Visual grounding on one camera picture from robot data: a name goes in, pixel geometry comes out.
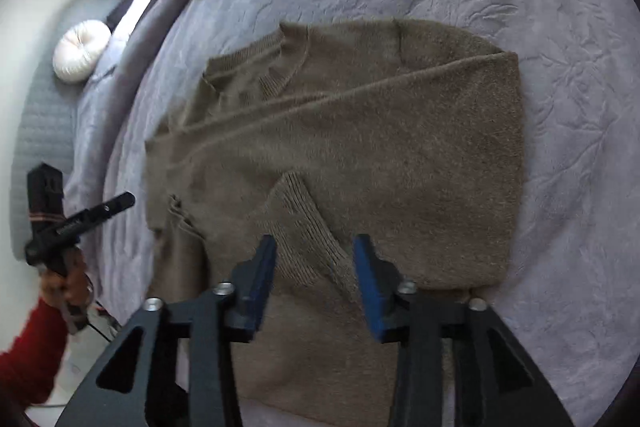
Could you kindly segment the person's left hand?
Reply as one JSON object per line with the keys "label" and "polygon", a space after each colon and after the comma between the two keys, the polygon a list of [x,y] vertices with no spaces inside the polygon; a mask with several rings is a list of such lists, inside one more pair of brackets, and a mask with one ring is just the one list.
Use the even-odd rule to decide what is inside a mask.
{"label": "person's left hand", "polygon": [[48,306],[63,309],[65,305],[86,307],[92,290],[86,273],[86,262],[80,249],[67,251],[70,267],[66,277],[45,269],[40,275],[40,297]]}

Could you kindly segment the red sleeve forearm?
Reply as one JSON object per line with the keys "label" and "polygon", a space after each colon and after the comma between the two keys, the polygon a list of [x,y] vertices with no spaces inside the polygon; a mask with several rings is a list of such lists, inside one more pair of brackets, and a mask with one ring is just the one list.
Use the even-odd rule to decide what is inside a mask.
{"label": "red sleeve forearm", "polygon": [[24,411],[49,399],[67,343],[58,308],[39,299],[21,334],[1,353],[1,396]]}

